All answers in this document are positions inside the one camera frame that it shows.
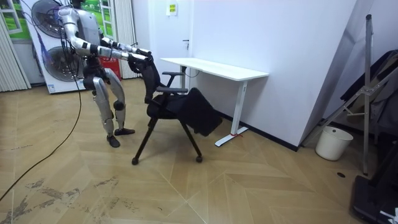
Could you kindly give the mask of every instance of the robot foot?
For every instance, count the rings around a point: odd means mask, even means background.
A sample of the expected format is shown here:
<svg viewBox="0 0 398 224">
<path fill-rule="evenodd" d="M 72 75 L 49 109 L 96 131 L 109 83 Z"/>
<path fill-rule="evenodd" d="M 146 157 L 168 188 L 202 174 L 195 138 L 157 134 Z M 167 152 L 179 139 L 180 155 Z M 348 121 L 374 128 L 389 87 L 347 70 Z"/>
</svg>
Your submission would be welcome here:
<svg viewBox="0 0 398 224">
<path fill-rule="evenodd" d="M 134 134 L 136 131 L 133 129 L 122 128 L 122 130 L 116 129 L 114 130 L 114 135 L 127 135 L 127 134 Z"/>
<path fill-rule="evenodd" d="M 107 136 L 106 140 L 109 142 L 109 144 L 112 147 L 119 147 L 120 146 L 120 142 L 114 136 L 111 136 L 111 137 Z"/>
</svg>

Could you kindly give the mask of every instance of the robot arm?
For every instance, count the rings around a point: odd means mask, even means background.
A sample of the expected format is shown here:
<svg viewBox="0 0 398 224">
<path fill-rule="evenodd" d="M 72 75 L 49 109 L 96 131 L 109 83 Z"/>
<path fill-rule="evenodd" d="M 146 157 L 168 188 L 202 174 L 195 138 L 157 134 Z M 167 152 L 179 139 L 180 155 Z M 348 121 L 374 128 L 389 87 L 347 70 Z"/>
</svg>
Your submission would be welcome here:
<svg viewBox="0 0 398 224">
<path fill-rule="evenodd" d="M 80 17 L 76 10 L 74 10 L 74 8 L 62 8 L 59 10 L 58 15 L 63 22 L 63 28 L 68 37 L 68 40 L 78 52 L 92 54 L 95 56 L 127 60 L 133 63 L 146 62 L 147 58 L 143 55 L 134 54 L 134 52 L 125 52 L 122 50 L 111 49 L 109 47 L 91 44 L 79 38 L 77 22 L 79 21 Z"/>
<path fill-rule="evenodd" d="M 145 57 L 151 57 L 151 52 L 149 50 L 145 50 L 145 49 L 137 49 L 133 46 L 130 45 L 126 45 L 124 43 L 118 43 L 110 38 L 107 37 L 103 37 L 101 39 L 101 46 L 104 47 L 111 47 L 114 49 L 118 49 L 118 50 L 122 50 L 123 52 L 131 52 L 134 54 L 139 54 Z"/>
</svg>

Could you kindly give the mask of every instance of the chair seat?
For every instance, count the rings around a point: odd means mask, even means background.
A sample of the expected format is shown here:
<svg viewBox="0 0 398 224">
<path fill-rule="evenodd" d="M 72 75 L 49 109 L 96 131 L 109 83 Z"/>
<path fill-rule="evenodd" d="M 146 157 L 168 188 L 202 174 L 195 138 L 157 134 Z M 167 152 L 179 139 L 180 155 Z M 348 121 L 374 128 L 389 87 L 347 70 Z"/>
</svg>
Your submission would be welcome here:
<svg viewBox="0 0 398 224">
<path fill-rule="evenodd" d="M 165 95 L 155 96 L 153 99 L 158 103 L 163 103 Z M 186 99 L 186 95 L 170 95 L 167 98 L 167 106 L 166 109 L 160 111 L 159 107 L 154 103 L 149 103 L 147 108 L 147 114 L 151 118 L 157 119 L 177 119 L 177 113 L 180 111 L 184 101 Z"/>
</svg>

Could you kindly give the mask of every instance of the desk leg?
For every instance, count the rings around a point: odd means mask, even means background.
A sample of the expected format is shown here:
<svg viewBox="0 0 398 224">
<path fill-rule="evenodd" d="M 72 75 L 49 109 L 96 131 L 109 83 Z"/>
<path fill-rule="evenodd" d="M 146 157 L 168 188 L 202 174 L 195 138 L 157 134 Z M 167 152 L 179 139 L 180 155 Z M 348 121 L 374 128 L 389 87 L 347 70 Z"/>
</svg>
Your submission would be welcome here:
<svg viewBox="0 0 398 224">
<path fill-rule="evenodd" d="M 220 147 L 222 144 L 226 143 L 232 138 L 235 138 L 237 135 L 245 132 L 248 129 L 245 127 L 239 129 L 239 122 L 241 120 L 243 101 L 244 101 L 244 96 L 246 94 L 247 85 L 248 81 L 244 81 L 241 83 L 241 86 L 239 87 L 238 97 L 236 98 L 236 104 L 235 104 L 234 119 L 232 120 L 231 134 L 218 140 L 215 144 L 218 147 Z"/>
<path fill-rule="evenodd" d="M 185 75 L 180 76 L 180 86 L 181 88 L 185 88 Z"/>
</svg>

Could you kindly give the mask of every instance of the white bucket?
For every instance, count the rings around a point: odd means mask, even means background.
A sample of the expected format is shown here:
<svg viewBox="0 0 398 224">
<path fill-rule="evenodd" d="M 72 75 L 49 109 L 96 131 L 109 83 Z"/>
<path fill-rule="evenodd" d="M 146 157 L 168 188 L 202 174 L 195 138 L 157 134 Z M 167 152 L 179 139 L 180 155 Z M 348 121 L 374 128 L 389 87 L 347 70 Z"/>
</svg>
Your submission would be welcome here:
<svg viewBox="0 0 398 224">
<path fill-rule="evenodd" d="M 322 131 L 315 152 L 324 159 L 336 161 L 353 139 L 349 133 L 327 126 Z"/>
</svg>

